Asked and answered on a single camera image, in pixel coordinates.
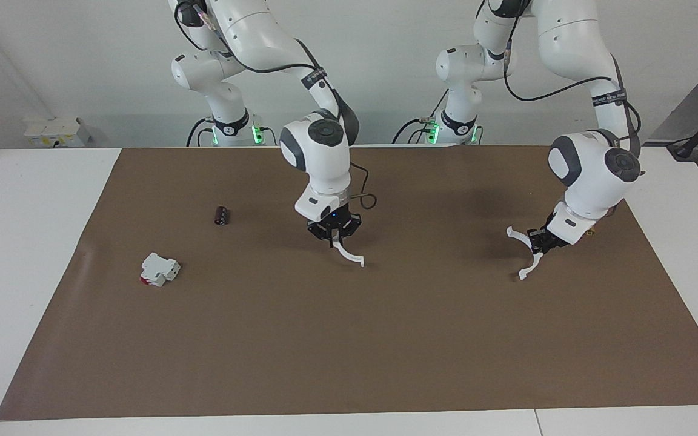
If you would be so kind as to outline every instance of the white object with red part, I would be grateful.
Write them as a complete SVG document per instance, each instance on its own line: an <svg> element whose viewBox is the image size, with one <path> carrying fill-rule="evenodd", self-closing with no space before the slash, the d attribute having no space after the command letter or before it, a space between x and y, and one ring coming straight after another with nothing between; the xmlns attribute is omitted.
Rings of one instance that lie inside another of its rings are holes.
<svg viewBox="0 0 698 436"><path fill-rule="evenodd" d="M153 285L158 288L177 278L182 267L174 259L163 259L157 253L151 253L142 263L142 275L139 277L145 285Z"/></svg>

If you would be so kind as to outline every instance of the green indicator light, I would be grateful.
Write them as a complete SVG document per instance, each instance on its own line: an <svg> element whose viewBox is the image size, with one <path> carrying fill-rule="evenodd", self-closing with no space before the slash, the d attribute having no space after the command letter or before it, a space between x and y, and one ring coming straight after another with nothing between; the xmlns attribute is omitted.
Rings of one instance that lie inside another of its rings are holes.
<svg viewBox="0 0 698 436"><path fill-rule="evenodd" d="M260 127L253 125L252 126L252 135L254 136L254 142L256 144L263 143L263 135L261 134Z"/></svg>
<svg viewBox="0 0 698 436"><path fill-rule="evenodd" d="M435 124L435 126L432 129L430 129L430 135L427 138L427 141L429 141L430 144L437 144L439 133L440 133L440 126L438 124Z"/></svg>

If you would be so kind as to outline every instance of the white table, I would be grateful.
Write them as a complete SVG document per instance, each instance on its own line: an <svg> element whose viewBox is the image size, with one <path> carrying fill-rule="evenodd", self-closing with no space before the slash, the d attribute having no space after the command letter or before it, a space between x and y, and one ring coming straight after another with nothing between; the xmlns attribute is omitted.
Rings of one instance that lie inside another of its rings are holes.
<svg viewBox="0 0 698 436"><path fill-rule="evenodd" d="M0 151L0 402L119 150ZM646 148L629 205L698 323L698 168ZM0 423L0 434L698 435L698 406Z"/></svg>

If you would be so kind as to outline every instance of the white tabletop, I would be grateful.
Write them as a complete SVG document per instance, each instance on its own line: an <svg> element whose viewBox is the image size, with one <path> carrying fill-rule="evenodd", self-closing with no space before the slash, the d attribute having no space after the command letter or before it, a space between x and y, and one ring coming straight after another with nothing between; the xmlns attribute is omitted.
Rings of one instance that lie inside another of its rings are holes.
<svg viewBox="0 0 698 436"><path fill-rule="evenodd" d="M0 151L0 402L119 150ZM629 205L698 323L698 168L646 148ZM0 434L698 434L698 406L0 423Z"/></svg>

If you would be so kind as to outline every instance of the brown surface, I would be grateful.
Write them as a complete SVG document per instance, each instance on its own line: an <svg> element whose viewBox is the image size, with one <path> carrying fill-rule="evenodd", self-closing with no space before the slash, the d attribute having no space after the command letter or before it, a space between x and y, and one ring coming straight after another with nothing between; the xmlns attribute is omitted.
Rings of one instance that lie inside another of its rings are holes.
<svg viewBox="0 0 698 436"><path fill-rule="evenodd" d="M307 232L279 151L124 150L0 420L698 404L698 328L628 207L519 282L505 228L562 194L545 148L353 157L366 269ZM183 265L163 289L150 251Z"/></svg>

